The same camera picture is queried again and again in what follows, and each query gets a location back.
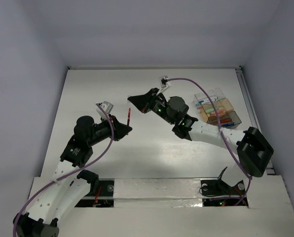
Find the green correction tape pen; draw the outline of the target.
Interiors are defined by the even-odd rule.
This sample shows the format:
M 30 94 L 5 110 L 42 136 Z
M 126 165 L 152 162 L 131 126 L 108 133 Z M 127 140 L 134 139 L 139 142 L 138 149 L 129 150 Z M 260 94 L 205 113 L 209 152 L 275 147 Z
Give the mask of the green correction tape pen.
M 212 111 L 214 111 L 214 108 L 213 108 L 213 107 L 208 108 L 208 109 L 205 109 L 205 112 L 207 112 L 207 113 L 210 113 L 210 112 L 212 112 Z

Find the white marker blue cap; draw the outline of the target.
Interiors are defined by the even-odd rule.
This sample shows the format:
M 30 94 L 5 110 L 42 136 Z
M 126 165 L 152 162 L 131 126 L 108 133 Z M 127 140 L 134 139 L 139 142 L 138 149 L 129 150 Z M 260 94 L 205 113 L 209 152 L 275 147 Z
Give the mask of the white marker blue cap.
M 215 101 L 217 101 L 217 99 L 218 99 L 217 96 L 212 96 L 212 97 L 210 97 L 210 99 L 209 98 L 203 98 L 203 99 L 199 100 L 198 102 L 199 102 L 199 104 L 207 104 L 207 103 L 210 103 L 211 101 L 215 102 Z

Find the blue ballpoint pen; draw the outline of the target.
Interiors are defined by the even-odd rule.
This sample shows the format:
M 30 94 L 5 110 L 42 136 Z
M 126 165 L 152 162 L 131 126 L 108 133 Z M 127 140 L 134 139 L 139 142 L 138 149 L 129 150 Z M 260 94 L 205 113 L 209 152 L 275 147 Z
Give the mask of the blue ballpoint pen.
M 231 127 L 234 125 L 234 122 L 229 122 L 229 123 L 223 123 L 221 124 L 222 127 Z

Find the red gel pen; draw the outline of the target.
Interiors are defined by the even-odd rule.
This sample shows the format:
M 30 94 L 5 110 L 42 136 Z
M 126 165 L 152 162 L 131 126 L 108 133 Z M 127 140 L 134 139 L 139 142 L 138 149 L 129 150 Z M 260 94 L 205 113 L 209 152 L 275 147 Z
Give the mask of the red gel pen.
M 231 118 L 228 118 L 228 119 L 223 119 L 220 121 L 221 123 L 229 123 L 229 122 L 232 122 L 232 119 Z

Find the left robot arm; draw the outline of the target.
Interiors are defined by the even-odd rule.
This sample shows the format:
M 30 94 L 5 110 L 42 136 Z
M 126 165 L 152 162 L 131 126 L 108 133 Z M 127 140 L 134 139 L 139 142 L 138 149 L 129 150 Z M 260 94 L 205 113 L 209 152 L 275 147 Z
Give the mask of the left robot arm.
M 56 237 L 60 226 L 77 203 L 86 195 L 100 191 L 98 174 L 86 170 L 92 147 L 109 138 L 125 137 L 132 127 L 120 123 L 113 115 L 95 123 L 90 116 L 76 121 L 51 182 L 34 194 L 13 220 L 15 237 Z

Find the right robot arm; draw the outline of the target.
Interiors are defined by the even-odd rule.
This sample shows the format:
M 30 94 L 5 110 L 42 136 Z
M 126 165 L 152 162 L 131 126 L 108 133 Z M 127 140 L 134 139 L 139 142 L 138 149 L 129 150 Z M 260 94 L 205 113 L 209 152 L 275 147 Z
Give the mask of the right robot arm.
M 229 193 L 241 180 L 262 177 L 273 156 L 273 148 L 257 128 L 241 131 L 207 124 L 188 115 L 189 107 L 179 96 L 166 99 L 158 88 L 152 88 L 127 100 L 141 113 L 154 112 L 173 125 L 172 131 L 181 139 L 227 149 L 234 165 L 224 168 L 219 175 L 216 188 L 220 193 Z

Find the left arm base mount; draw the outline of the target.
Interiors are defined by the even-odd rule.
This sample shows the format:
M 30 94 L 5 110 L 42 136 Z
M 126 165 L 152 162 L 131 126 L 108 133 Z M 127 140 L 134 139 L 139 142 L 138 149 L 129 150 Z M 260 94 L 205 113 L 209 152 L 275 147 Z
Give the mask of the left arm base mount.
M 98 193 L 100 197 L 113 197 L 114 180 L 100 179 L 99 175 L 89 170 L 82 170 L 77 179 L 83 179 L 90 185 L 90 191 L 86 197 L 94 197 Z

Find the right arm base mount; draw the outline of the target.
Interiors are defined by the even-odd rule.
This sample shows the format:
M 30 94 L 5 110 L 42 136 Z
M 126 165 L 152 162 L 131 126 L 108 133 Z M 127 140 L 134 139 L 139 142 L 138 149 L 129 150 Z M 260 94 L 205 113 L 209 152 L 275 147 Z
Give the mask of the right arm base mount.
M 219 196 L 231 196 L 236 194 L 236 190 L 240 186 L 243 186 L 243 190 L 245 190 L 245 185 L 243 180 L 238 182 L 234 186 L 230 186 L 225 183 L 221 178 L 224 175 L 227 167 L 224 168 L 217 179 L 204 179 L 201 180 L 201 187 L 199 188 L 199 193 L 205 197 L 219 197 Z

